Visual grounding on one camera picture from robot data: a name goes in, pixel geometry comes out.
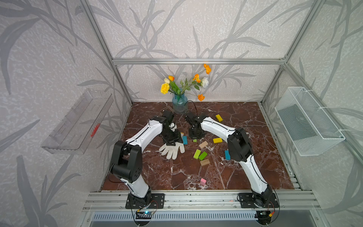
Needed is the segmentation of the light wood block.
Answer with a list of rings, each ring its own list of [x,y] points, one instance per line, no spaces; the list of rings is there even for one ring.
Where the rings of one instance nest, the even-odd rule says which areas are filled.
[[[204,148],[204,147],[206,147],[208,144],[209,144],[209,143],[208,143],[207,141],[204,141],[204,142],[202,142],[202,143],[199,145],[199,147],[200,147],[200,148]]]

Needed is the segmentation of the large yellow block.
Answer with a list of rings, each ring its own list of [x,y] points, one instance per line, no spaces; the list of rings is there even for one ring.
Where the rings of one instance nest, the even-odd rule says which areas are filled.
[[[218,143],[222,143],[223,142],[223,139],[222,138],[214,138],[213,139],[213,143],[214,144],[218,144]]]

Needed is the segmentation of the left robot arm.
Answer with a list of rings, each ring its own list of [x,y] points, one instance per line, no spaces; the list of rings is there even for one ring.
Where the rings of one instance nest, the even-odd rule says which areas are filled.
[[[117,141],[113,147],[109,173],[125,183],[136,198],[144,199],[149,195],[150,188],[141,175],[142,152],[157,136],[164,141],[159,151],[167,159],[175,160],[178,152],[185,152],[171,112],[150,119],[141,131],[126,141]]]

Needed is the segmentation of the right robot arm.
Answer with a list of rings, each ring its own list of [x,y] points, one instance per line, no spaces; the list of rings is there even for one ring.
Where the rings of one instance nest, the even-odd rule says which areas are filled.
[[[190,138],[201,139],[210,132],[227,142],[231,159],[241,165],[248,177],[255,205],[261,208],[268,205],[273,190],[258,169],[246,130],[226,126],[204,114],[187,113],[185,120],[189,124]]]

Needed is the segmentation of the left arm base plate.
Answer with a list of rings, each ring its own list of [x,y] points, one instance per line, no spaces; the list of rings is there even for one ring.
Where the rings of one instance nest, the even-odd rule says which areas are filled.
[[[164,207],[165,194],[148,192],[144,198],[139,198],[131,193],[128,194],[126,209],[162,209]]]

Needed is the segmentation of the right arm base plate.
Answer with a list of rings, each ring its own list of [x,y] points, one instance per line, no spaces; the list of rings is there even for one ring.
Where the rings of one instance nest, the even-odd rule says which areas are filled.
[[[273,193],[267,200],[263,197],[254,195],[253,193],[239,193],[237,201],[240,203],[241,208],[262,209],[262,208],[279,208],[279,202],[275,193]]]

